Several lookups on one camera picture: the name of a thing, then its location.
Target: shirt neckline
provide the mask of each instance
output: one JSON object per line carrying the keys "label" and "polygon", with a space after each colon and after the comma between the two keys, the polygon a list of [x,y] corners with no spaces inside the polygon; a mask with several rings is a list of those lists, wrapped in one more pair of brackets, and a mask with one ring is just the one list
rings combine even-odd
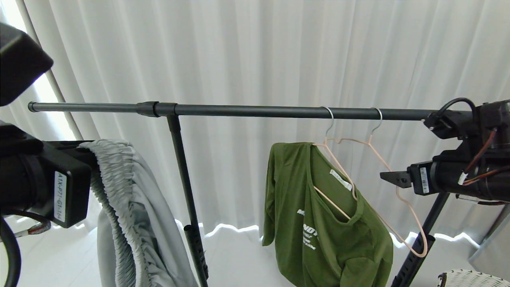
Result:
{"label": "shirt neckline", "polygon": [[358,189],[356,188],[356,190],[354,191],[355,194],[356,194],[356,197],[358,198],[357,202],[356,202],[356,212],[354,213],[354,215],[350,215],[348,214],[351,219],[348,220],[347,222],[342,222],[340,220],[338,220],[336,218],[336,216],[333,214],[333,212],[330,210],[330,207],[327,206],[325,203],[324,203],[324,198],[322,198],[321,195],[319,195],[317,193],[317,191],[315,190],[314,188],[314,183],[312,181],[312,152],[311,150],[312,149],[317,149],[317,152],[318,154],[320,155],[320,157],[324,160],[324,162],[332,169],[334,170],[335,172],[337,172],[338,174],[341,174],[336,167],[334,167],[328,159],[326,159],[326,157],[321,153],[321,151],[318,149],[317,146],[313,145],[313,143],[309,143],[310,146],[309,148],[307,149],[307,183],[308,183],[308,188],[310,189],[310,192],[312,194],[313,197],[315,197],[315,199],[317,199],[319,201],[319,203],[324,207],[324,209],[326,209],[326,211],[335,219],[335,221],[339,224],[339,225],[344,225],[344,226],[349,226],[349,225],[353,225],[355,222],[357,222],[360,218],[361,218],[361,215],[363,214],[363,198],[361,197]]}

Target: white wicker basket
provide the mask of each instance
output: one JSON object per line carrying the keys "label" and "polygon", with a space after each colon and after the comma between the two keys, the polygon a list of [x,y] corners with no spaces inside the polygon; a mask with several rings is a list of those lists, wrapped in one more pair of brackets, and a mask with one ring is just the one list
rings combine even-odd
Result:
{"label": "white wicker basket", "polygon": [[510,282],[471,270],[452,270],[439,275],[438,287],[510,287]]}

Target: pink clothes hanger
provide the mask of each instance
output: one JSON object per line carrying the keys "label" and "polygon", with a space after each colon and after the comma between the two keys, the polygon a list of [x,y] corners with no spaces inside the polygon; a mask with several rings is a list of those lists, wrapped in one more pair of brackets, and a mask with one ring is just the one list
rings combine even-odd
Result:
{"label": "pink clothes hanger", "polygon": [[[337,141],[335,138],[328,138],[327,137],[327,132],[332,128],[333,126],[333,121],[334,121],[334,116],[333,116],[333,112],[331,112],[331,110],[327,107],[323,107],[325,109],[327,109],[329,111],[329,113],[331,114],[331,125],[330,127],[328,128],[328,130],[326,131],[326,137],[324,139],[324,144],[322,145],[318,145],[318,144],[314,144],[316,146],[321,146],[321,147],[325,147],[326,150],[328,151],[329,155],[332,157],[333,161],[335,162],[335,164],[339,167],[339,169],[342,171],[343,175],[345,177],[347,177],[347,179],[349,180],[349,183],[352,185],[352,195],[355,199],[356,196],[354,194],[354,183],[352,182],[351,178],[347,175],[347,173],[345,172],[345,170],[342,168],[342,166],[340,165],[340,163],[338,162],[338,160],[336,159],[336,157],[333,155],[333,152],[331,152],[331,150],[329,149],[329,147],[327,146],[327,142],[329,140],[334,140],[337,144],[340,144],[342,141],[344,140],[349,140],[349,141],[354,141],[354,142],[358,142],[360,144],[364,144],[368,147],[370,147],[370,149],[374,152],[374,154],[378,157],[378,159],[384,164],[384,166],[386,167],[386,169],[388,171],[392,171],[392,169],[390,168],[390,166],[386,163],[386,161],[383,159],[383,157],[379,154],[379,152],[374,148],[374,146],[372,145],[372,136],[373,136],[373,133],[376,129],[378,129],[382,122],[383,122],[383,113],[381,112],[381,110],[379,110],[378,108],[374,108],[376,109],[378,112],[379,112],[379,115],[380,115],[380,120],[379,120],[379,124],[377,125],[377,127],[375,127],[373,130],[372,130],[372,133],[370,133],[370,136],[368,138],[368,141],[361,141],[361,140],[357,140],[357,139],[353,139],[353,138],[341,138],[339,141]],[[404,202],[408,207],[409,207],[409,210],[411,211],[411,213],[413,214],[414,218],[415,218],[415,221],[416,223],[418,224],[418,228],[420,229],[420,234],[423,238],[423,243],[424,243],[424,247],[423,247],[423,252],[422,253],[418,253],[416,252],[413,247],[407,243],[404,238],[402,238],[402,236],[400,236],[400,234],[398,234],[397,231],[395,231],[395,229],[386,221],[384,220],[384,218],[382,218],[379,213],[377,213],[376,211],[376,214],[377,216],[381,219],[382,222],[384,222],[384,224],[386,224],[388,226],[388,228],[391,229],[391,231],[393,231],[393,233],[407,246],[407,248],[409,248],[409,250],[411,252],[413,252],[417,257],[425,257],[427,255],[427,252],[428,252],[428,242],[427,242],[427,239],[426,239],[426,235],[425,235],[425,231],[423,231],[423,228],[421,226],[421,223],[420,223],[420,220],[418,219],[418,216],[416,215],[416,212],[414,211],[413,207],[411,206],[411,204],[409,203],[409,201],[405,200],[401,195],[400,195],[400,189],[398,188],[398,186],[396,186],[396,190],[395,190],[395,193],[397,195],[397,198]]]}

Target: gray fabric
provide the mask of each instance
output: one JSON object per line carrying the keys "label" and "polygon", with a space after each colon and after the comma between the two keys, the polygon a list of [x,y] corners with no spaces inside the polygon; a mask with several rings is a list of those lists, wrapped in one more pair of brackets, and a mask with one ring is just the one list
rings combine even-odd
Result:
{"label": "gray fabric", "polygon": [[96,155],[100,169],[91,185],[103,206],[97,233],[103,287],[196,287],[179,229],[143,158],[124,140],[80,147]]}

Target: white sticker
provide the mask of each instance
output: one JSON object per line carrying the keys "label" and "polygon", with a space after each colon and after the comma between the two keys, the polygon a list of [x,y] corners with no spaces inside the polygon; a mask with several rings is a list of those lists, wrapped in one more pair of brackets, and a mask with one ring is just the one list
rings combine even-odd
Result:
{"label": "white sticker", "polygon": [[338,181],[340,181],[340,183],[342,183],[346,189],[348,189],[349,191],[352,190],[352,184],[348,183],[347,181],[345,181],[343,178],[341,178],[336,171],[334,170],[331,170],[329,172],[329,174],[333,175]]}
{"label": "white sticker", "polygon": [[67,191],[67,176],[55,171],[55,193],[53,216],[65,222],[65,196]]}
{"label": "white sticker", "polygon": [[420,168],[420,176],[421,176],[421,188],[423,189],[423,193],[427,194],[430,192],[430,190],[428,189],[427,168]]}

